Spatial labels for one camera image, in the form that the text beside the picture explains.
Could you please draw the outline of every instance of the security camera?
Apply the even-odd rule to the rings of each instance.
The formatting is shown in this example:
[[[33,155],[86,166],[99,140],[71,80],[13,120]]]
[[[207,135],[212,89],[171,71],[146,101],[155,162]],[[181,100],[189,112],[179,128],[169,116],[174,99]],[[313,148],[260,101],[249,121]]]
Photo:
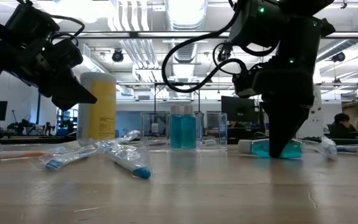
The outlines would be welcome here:
[[[223,62],[229,59],[232,51],[233,51],[233,46],[230,44],[230,42],[225,41],[222,44],[221,49],[219,50],[218,62]]]
[[[345,54],[343,52],[339,53],[339,54],[336,54],[334,55],[331,60],[333,62],[343,62],[345,60]]]
[[[114,54],[112,55],[113,62],[122,62],[124,60],[124,55],[122,54],[122,49],[115,49]]]

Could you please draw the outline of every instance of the table surface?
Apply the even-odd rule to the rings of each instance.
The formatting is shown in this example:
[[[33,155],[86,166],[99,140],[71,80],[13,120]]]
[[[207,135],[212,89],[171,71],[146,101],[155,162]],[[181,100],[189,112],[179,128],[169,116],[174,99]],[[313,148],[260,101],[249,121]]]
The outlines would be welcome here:
[[[358,224],[358,155],[154,151],[151,159],[150,180],[103,157],[58,172],[0,162],[0,223]]]

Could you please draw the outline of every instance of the yellow container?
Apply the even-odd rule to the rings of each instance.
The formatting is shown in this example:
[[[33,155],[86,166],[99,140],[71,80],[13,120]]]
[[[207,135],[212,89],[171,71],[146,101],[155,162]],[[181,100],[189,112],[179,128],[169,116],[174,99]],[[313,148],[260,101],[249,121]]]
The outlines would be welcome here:
[[[95,104],[80,103],[78,106],[77,140],[114,139],[116,135],[116,84],[111,74],[85,72],[80,77],[81,84],[98,101]]]

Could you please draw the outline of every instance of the transparent acrylic box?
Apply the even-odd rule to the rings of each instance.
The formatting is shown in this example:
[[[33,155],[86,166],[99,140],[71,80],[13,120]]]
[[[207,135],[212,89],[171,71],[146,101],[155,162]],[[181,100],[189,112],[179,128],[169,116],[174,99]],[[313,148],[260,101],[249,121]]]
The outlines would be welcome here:
[[[148,149],[169,148],[169,112],[140,114],[140,140]]]
[[[198,149],[227,150],[227,114],[199,113],[196,115]]]

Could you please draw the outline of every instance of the blue cap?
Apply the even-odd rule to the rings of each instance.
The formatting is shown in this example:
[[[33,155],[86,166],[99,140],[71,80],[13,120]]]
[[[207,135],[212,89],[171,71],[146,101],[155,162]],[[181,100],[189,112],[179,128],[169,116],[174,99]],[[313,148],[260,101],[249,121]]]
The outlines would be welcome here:
[[[63,167],[63,163],[56,161],[55,159],[51,159],[46,165],[45,168],[47,170],[56,171]]]
[[[142,167],[134,170],[134,175],[143,179],[148,179],[152,173],[147,167]]]

